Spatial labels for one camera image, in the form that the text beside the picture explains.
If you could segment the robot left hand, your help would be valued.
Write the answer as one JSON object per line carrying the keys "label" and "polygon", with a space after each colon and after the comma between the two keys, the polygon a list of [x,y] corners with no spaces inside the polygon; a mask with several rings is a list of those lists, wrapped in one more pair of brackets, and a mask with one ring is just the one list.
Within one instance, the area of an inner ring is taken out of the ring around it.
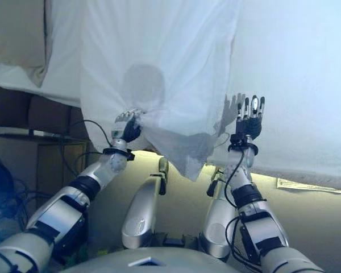
{"label": "robot left hand", "polygon": [[111,137],[122,139],[127,143],[138,138],[141,134],[141,127],[137,120],[142,114],[141,110],[133,108],[117,116],[111,130]]}

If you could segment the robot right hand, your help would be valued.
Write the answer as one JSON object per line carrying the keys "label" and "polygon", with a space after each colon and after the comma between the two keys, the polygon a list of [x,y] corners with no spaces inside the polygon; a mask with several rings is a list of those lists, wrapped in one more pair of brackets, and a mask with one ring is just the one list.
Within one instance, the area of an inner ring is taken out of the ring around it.
{"label": "robot right hand", "polygon": [[255,140],[262,130],[265,97],[253,95],[251,102],[247,97],[237,104],[236,134],[249,135]]}

